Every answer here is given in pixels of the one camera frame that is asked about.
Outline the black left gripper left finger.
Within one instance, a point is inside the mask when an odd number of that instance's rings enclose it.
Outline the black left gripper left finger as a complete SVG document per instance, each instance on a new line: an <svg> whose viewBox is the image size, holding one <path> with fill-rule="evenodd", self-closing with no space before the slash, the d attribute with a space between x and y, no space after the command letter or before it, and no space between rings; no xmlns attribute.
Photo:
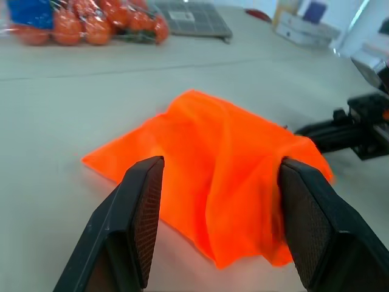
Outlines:
<svg viewBox="0 0 389 292"><path fill-rule="evenodd" d="M164 158L135 163L92 213L53 292L143 292L159 224Z"/></svg>

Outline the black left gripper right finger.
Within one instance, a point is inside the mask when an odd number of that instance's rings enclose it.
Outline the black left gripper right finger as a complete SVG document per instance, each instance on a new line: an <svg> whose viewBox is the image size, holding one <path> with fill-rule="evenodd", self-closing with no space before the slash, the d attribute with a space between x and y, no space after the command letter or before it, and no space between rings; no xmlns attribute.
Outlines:
<svg viewBox="0 0 389 292"><path fill-rule="evenodd" d="M286 243L307 292L389 292L389 250L322 173L284 159Z"/></svg>

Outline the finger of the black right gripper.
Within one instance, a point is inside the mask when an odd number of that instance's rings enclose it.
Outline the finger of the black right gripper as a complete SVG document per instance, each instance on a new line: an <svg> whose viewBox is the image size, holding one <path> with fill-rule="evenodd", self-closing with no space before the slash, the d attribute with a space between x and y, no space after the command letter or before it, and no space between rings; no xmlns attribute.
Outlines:
<svg viewBox="0 0 389 292"><path fill-rule="evenodd" d="M325 120L323 122L309 123L294 132L300 136L354 136L352 120Z"/></svg>
<svg viewBox="0 0 389 292"><path fill-rule="evenodd" d="M321 153L339 151L359 144L359 133L355 131L316 133L309 138Z"/></svg>

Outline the orange fabric pouch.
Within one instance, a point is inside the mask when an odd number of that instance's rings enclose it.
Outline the orange fabric pouch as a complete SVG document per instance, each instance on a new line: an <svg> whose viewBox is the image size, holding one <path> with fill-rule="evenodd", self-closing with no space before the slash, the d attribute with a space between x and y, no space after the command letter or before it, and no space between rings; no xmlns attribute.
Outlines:
<svg viewBox="0 0 389 292"><path fill-rule="evenodd" d="M160 218L219 269L251 256L273 266L291 263L277 182L284 159L333 181L309 138L195 90L82 162L119 183L131 166L152 156L165 160Z"/></svg>

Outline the white flat box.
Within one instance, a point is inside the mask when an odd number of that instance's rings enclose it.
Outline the white flat box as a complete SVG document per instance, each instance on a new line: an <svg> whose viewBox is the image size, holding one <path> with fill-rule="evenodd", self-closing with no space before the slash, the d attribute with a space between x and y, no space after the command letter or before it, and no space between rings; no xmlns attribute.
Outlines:
<svg viewBox="0 0 389 292"><path fill-rule="evenodd" d="M314 24L287 11L280 14L275 33L294 44L311 47L328 47L340 35L327 24Z"/></svg>

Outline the purple box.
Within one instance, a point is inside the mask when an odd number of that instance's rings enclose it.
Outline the purple box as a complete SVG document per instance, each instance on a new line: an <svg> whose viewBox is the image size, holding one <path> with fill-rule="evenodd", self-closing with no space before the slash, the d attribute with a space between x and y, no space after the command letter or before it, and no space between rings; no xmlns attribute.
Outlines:
<svg viewBox="0 0 389 292"><path fill-rule="evenodd" d="M305 9L302 18L304 21L319 24L326 12L326 9L327 5L324 2L320 2L319 0L309 0L308 6Z"/></svg>

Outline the yellow and white carton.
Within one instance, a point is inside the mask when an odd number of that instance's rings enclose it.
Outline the yellow and white carton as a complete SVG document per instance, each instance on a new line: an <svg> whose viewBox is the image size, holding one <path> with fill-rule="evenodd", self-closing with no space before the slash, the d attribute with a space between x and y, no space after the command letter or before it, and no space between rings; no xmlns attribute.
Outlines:
<svg viewBox="0 0 389 292"><path fill-rule="evenodd" d="M296 15L302 0L277 0L276 10L272 18L272 27L275 29L280 21L280 16L283 12L288 12L291 15Z"/></svg>

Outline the red flat object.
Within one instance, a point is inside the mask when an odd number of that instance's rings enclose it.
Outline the red flat object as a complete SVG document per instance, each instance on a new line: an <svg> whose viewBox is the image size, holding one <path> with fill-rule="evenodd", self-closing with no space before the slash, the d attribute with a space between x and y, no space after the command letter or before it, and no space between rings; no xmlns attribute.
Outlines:
<svg viewBox="0 0 389 292"><path fill-rule="evenodd" d="M272 22L271 17L267 13L264 13L264 12L257 10L257 9L245 9L245 13L254 17L254 18L265 21L267 23Z"/></svg>

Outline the net bag of oranges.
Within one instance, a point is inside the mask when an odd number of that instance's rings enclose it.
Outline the net bag of oranges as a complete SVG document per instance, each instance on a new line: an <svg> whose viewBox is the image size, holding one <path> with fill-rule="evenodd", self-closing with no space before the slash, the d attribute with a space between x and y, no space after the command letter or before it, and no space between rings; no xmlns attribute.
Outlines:
<svg viewBox="0 0 389 292"><path fill-rule="evenodd" d="M169 34L165 17L146 0L0 0L0 37L29 46L161 44Z"/></svg>

